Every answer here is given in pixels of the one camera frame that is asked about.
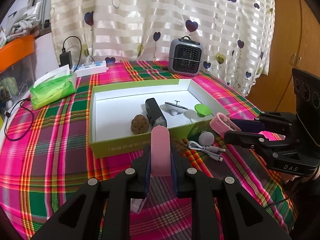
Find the pink clip holder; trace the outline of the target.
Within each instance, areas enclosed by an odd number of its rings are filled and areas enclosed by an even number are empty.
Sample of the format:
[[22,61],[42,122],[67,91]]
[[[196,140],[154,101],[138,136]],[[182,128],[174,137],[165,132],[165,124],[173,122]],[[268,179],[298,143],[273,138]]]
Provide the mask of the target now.
[[229,131],[241,132],[241,129],[229,117],[220,112],[210,120],[209,125],[222,138]]

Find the white ball camera gadget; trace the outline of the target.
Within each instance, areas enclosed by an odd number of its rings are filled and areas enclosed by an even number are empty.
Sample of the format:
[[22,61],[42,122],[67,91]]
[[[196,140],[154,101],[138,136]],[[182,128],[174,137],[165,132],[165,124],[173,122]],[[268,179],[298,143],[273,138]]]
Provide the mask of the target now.
[[212,146],[214,143],[215,137],[212,132],[203,131],[201,132],[198,142],[201,146]]

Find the small white cream jar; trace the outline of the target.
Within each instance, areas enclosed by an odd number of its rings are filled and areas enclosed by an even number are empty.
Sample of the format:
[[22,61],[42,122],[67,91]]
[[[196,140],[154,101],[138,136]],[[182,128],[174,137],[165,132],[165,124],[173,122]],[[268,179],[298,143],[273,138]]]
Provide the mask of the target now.
[[133,199],[133,198],[131,198],[130,211],[132,213],[139,214],[140,211],[142,210],[145,202],[146,202],[146,198],[144,198],[144,199]]

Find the green round cap gadget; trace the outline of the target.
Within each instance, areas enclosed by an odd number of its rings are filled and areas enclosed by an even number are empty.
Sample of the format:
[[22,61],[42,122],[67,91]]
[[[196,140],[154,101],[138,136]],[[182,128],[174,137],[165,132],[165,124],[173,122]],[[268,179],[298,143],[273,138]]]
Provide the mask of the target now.
[[201,118],[209,116],[212,113],[211,109],[204,104],[196,104],[194,106],[194,109],[195,109],[197,115]]

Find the pink oblong case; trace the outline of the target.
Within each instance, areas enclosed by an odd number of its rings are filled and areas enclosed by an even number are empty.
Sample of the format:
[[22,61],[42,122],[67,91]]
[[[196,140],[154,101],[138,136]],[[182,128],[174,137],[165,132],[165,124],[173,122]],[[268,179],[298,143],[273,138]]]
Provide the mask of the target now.
[[171,175],[170,133],[164,126],[156,126],[151,131],[151,174],[156,177]]

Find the black flashlight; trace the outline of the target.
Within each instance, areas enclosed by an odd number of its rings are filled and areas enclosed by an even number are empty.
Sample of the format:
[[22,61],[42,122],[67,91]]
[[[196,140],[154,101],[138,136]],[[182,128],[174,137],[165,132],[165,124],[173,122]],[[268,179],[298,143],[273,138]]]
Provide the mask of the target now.
[[145,108],[148,121],[152,128],[156,126],[163,126],[167,128],[167,120],[154,98],[149,98],[145,101]]

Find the pink plaid tablecloth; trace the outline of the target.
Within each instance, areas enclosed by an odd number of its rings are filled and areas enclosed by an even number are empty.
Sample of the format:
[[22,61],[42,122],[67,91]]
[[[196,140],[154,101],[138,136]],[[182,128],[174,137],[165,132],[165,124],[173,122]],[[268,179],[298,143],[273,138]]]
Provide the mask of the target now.
[[[23,239],[43,223],[88,178],[113,178],[131,166],[141,151],[96,159],[88,142],[93,86],[119,82],[181,79],[164,70],[164,61],[115,63],[106,73],[77,80],[77,93],[33,111],[31,129],[19,141],[1,142],[1,207]],[[200,72],[193,80],[229,111],[232,118],[253,119],[259,110],[228,85]],[[289,197],[277,172],[269,171],[252,150],[228,146],[223,162],[203,153],[182,153],[192,167],[215,178],[233,176],[263,207]],[[139,214],[131,214],[131,239],[191,239],[191,201],[175,198],[170,178],[150,181],[150,196]],[[267,209],[290,232],[298,216],[293,197]]]

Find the green white cardboard box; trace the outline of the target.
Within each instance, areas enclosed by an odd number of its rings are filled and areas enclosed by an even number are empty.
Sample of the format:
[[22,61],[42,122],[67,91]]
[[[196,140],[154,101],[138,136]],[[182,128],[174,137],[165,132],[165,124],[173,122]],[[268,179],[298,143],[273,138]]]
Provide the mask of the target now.
[[151,130],[165,126],[176,139],[209,128],[229,111],[191,79],[149,80],[95,86],[89,108],[89,145],[96,158],[143,149]]

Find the wooden wardrobe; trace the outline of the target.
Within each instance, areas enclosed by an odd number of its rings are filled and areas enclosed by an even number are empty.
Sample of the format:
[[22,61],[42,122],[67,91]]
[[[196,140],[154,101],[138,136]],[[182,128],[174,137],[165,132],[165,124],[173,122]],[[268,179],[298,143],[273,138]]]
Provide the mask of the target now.
[[319,76],[319,0],[275,0],[269,74],[247,100],[261,111],[295,112],[292,69]]

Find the grey portable fan heater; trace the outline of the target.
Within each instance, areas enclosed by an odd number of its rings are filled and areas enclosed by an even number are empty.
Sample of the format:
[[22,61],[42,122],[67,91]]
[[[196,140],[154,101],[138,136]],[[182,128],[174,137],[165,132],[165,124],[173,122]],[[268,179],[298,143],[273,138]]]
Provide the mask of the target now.
[[172,74],[195,77],[203,62],[203,45],[189,36],[172,40],[169,50],[168,71]]

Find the white power strip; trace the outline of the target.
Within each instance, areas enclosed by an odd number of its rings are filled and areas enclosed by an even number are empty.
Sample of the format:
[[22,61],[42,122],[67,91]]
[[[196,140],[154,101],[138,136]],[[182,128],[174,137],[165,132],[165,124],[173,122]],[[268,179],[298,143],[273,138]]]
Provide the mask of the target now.
[[74,66],[72,71],[76,73],[77,77],[90,76],[94,74],[105,73],[108,70],[106,61],[97,61],[88,65],[79,65],[77,68]]

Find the black power adapter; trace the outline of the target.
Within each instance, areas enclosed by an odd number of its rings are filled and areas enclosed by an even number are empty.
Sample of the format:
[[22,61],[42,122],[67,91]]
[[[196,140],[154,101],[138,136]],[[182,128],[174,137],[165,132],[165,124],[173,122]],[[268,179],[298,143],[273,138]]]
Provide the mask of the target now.
[[60,67],[68,66],[69,69],[72,68],[72,55],[70,51],[65,51],[60,54]]

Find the cream striped heart curtain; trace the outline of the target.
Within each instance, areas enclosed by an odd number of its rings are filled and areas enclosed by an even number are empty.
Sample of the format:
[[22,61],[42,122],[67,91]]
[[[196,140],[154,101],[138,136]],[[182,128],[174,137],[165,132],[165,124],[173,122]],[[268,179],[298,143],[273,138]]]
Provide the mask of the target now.
[[202,69],[248,95],[269,72],[275,0],[51,0],[56,55],[167,61],[184,36],[203,46]]

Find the orange plastic bin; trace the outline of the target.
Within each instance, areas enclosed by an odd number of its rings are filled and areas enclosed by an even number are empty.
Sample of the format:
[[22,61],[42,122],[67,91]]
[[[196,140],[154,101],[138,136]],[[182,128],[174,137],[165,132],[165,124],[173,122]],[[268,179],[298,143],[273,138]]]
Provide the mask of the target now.
[[0,71],[3,72],[35,51],[34,36],[27,35],[6,44],[0,51]]

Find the white work gloves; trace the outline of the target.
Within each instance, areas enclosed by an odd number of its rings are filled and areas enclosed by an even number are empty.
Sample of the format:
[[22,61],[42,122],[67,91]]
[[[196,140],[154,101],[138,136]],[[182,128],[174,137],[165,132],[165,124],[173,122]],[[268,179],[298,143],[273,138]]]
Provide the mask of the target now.
[[30,34],[30,32],[36,27],[38,22],[35,14],[23,15],[23,17],[17,22],[13,23],[6,29],[5,35],[8,42],[11,42],[17,38],[21,38]]

